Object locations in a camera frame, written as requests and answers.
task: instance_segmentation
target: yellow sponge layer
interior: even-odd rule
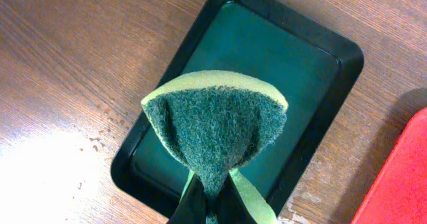
[[[158,95],[174,91],[188,89],[202,89],[206,87],[233,87],[236,89],[247,89],[267,95],[277,101],[288,110],[288,102],[285,97],[271,84],[233,71],[197,71],[181,75],[170,82],[157,88],[155,91],[142,99],[144,106],[148,101],[155,99]]]

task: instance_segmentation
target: wood grain surface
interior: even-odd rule
[[[349,223],[427,107],[427,0],[278,0],[359,44],[365,68],[282,211]],[[111,160],[205,0],[0,0],[0,223],[165,223]]]

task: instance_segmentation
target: scouring pad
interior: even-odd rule
[[[272,85],[231,71],[179,76],[141,104],[163,146],[197,173],[211,200],[231,169],[274,142],[288,108]]]

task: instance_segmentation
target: plastic tray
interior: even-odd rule
[[[276,86],[289,103],[283,134],[240,170],[278,215],[363,67],[359,47],[274,0],[207,0],[159,85],[221,69]],[[141,112],[111,166],[114,183],[170,217],[188,170]]]

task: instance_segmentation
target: sponge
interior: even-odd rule
[[[141,101],[162,145],[214,200],[231,169],[282,132],[288,103],[272,85],[231,71],[188,73]]]

